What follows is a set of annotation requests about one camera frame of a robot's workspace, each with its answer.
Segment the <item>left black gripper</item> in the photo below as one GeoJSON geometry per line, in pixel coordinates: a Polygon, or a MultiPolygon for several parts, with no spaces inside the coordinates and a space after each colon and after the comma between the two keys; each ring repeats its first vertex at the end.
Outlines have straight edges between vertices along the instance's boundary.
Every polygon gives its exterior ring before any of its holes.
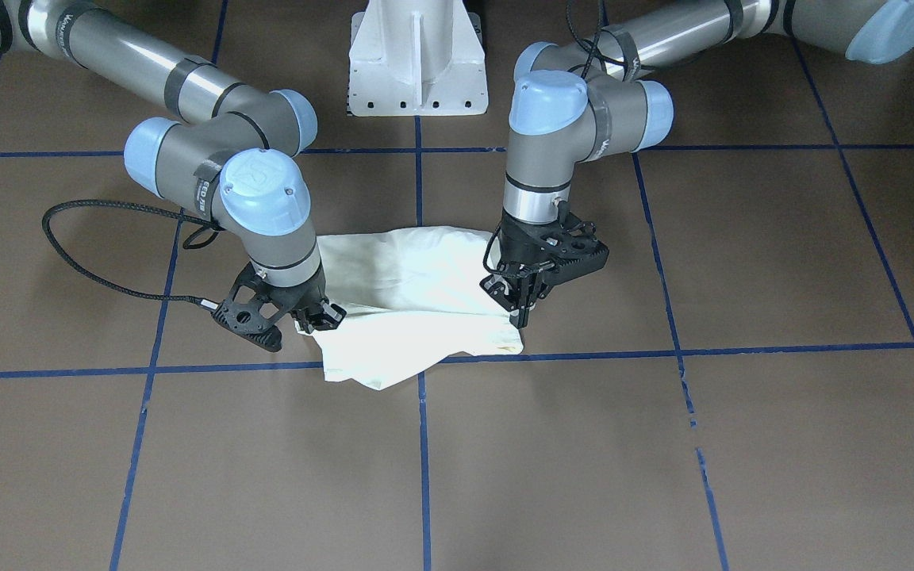
{"type": "Polygon", "coordinates": [[[555,220],[547,224],[524,223],[504,213],[487,242],[482,264],[489,276],[482,279],[480,289],[514,314],[517,329],[526,328],[534,306],[554,289],[544,281],[543,271],[549,264],[541,237],[566,211],[570,210],[556,209],[555,220]]]}

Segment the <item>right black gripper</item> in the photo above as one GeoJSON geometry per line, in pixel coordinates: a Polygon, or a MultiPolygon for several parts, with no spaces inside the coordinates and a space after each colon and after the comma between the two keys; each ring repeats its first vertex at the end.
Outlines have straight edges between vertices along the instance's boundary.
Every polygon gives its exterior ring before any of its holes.
{"type": "Polygon", "coordinates": [[[286,288],[275,286],[266,282],[257,272],[253,272],[251,285],[255,297],[260,299],[260,306],[273,304],[277,310],[271,317],[264,317],[262,325],[256,326],[258,332],[275,328],[275,323],[287,314],[301,325],[304,332],[337,329],[346,316],[346,310],[330,302],[326,296],[326,278],[322,265],[311,278],[297,285],[286,288]]]}

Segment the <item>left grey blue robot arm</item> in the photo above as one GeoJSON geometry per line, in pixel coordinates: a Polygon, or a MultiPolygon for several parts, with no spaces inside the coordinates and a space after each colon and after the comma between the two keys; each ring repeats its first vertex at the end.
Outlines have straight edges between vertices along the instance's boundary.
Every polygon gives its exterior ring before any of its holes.
{"type": "Polygon", "coordinates": [[[710,50],[763,33],[848,60],[894,61],[914,48],[914,1],[674,1],[598,26],[559,46],[530,44],[514,69],[503,216],[480,288],[525,328],[555,286],[605,267],[595,225],[570,210],[574,167],[635,153],[667,137],[674,102],[649,79],[710,50]]]}

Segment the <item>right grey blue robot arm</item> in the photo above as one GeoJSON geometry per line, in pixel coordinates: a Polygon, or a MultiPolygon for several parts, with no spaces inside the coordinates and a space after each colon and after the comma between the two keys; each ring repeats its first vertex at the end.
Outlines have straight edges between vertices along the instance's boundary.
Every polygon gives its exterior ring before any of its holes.
{"type": "Polygon", "coordinates": [[[182,220],[231,232],[249,257],[223,301],[181,302],[269,351],[279,350],[284,316],[307,333],[341,325],[346,313],[326,296],[312,200],[295,162],[318,133],[304,95],[257,90],[90,1],[0,1],[0,54],[14,48],[90,70],[170,113],[131,131],[127,173],[181,206],[182,220]]]}

